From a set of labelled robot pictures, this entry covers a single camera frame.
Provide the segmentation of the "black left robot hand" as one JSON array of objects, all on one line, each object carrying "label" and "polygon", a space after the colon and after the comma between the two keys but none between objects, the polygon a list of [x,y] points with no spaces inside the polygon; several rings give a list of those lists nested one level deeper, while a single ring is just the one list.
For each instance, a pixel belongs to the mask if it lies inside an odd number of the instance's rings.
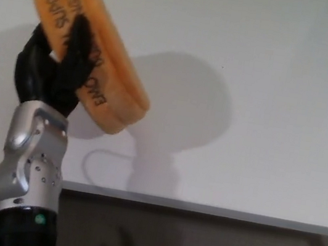
[{"label": "black left robot hand", "polygon": [[76,108],[80,89],[90,76],[95,62],[92,52],[92,31],[86,16],[77,15],[70,27],[64,58],[54,60],[52,48],[42,25],[36,26],[23,50],[17,55],[14,83],[22,102],[39,100],[68,117]]}]

